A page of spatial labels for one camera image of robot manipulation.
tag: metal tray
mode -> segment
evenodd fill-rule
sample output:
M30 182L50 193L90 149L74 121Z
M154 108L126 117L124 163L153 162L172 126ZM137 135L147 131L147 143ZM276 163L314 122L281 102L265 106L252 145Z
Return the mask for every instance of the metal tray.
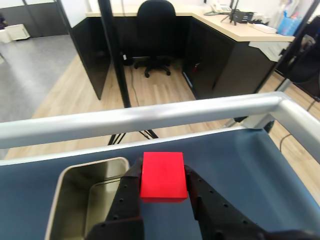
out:
M58 179L45 240L83 240L105 220L120 177L128 169L123 157L66 168Z

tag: dark blue tabletop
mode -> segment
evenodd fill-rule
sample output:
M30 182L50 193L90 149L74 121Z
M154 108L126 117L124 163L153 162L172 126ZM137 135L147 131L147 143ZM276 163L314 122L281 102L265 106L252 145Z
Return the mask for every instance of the dark blue tabletop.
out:
M264 130L242 129L81 156L0 166L0 239L43 240L60 173L115 157L133 164L143 152L183 152L231 204L267 231L320 235L320 208ZM145 239L201 239L189 200L142 203Z

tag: black office chair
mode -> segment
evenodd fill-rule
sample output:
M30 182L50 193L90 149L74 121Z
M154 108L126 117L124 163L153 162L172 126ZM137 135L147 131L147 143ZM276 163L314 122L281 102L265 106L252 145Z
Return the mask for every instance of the black office chair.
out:
M293 84L320 101L320 16L308 24L280 63L279 72Z
M144 75L149 78L151 69L162 69L171 75L166 67L168 59L157 56L170 56L174 50L176 12L174 6L166 0L147 0L141 4L137 17L137 37L140 48L150 56L149 59L137 62L134 68L146 67Z

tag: red foam block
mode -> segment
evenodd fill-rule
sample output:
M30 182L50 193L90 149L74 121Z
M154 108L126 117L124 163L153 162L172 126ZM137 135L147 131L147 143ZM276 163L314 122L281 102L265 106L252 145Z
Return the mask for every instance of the red foam block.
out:
M188 197L182 152L145 152L140 197L145 203L181 203Z

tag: silver rail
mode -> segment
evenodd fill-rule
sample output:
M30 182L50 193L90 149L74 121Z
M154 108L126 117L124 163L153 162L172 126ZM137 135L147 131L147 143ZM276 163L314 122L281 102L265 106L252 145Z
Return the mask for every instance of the silver rail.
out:
M0 123L0 148L54 143L243 116L252 116L246 119L245 124L250 128L260 128L264 119L275 118L320 163L320 122L282 92L4 122Z

